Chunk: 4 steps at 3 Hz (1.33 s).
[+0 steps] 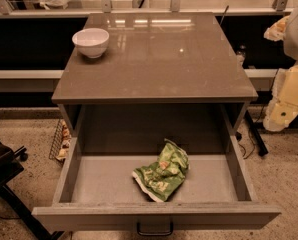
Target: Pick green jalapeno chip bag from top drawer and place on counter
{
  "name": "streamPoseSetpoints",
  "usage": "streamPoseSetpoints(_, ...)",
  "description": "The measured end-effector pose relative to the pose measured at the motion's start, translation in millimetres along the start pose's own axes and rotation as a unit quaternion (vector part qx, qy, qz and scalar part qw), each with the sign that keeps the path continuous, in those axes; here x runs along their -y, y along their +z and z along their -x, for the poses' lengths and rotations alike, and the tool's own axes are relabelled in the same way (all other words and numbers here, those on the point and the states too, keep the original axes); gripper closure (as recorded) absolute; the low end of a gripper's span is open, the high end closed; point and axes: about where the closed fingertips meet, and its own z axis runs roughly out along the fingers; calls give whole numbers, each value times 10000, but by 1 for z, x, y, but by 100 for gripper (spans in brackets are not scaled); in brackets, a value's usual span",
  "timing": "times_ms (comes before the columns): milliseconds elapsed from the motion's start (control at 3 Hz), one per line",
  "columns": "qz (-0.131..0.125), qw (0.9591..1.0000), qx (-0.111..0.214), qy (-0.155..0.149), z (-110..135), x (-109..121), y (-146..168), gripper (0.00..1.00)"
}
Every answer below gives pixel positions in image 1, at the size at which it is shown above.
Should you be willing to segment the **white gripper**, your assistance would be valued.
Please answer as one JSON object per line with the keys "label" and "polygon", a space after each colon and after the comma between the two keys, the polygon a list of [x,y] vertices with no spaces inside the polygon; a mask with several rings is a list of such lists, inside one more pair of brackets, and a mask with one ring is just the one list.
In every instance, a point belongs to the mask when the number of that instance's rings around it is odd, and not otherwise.
{"label": "white gripper", "polygon": [[[284,53],[298,60],[298,6],[292,13],[269,27],[264,38],[271,41],[284,39]],[[290,69],[279,69],[272,88],[272,99],[265,112],[263,126],[271,132],[287,128],[298,116],[298,63]]]}

